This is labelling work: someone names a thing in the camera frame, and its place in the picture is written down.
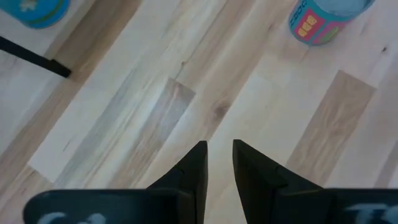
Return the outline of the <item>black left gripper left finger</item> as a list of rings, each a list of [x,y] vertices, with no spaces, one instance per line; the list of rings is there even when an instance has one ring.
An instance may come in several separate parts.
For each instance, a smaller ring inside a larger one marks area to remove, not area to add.
[[[168,172],[149,187],[167,192],[161,223],[203,223],[208,189],[208,145],[199,141]]]

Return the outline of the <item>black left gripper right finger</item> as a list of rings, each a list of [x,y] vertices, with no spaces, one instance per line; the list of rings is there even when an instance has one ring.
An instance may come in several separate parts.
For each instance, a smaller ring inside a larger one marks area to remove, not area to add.
[[[323,223],[322,188],[240,139],[233,141],[234,178],[248,223]]]

